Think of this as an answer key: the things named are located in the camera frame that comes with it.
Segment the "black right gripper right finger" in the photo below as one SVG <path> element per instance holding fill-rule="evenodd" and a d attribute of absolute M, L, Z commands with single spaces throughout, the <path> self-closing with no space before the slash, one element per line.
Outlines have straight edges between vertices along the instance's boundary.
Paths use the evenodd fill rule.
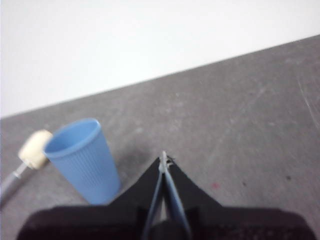
<path fill-rule="evenodd" d="M 210 197 L 163 155 L 169 209 L 193 240 L 312 240 L 314 232 L 294 212 L 277 208 L 228 207 Z"/>

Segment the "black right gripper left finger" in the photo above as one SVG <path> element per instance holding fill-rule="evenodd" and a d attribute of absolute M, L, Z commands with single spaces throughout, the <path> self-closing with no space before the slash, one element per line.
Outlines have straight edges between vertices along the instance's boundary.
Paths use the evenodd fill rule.
<path fill-rule="evenodd" d="M 19 240 L 137 240 L 155 192 L 157 158 L 130 188 L 107 205 L 56 206 L 30 215 Z"/>

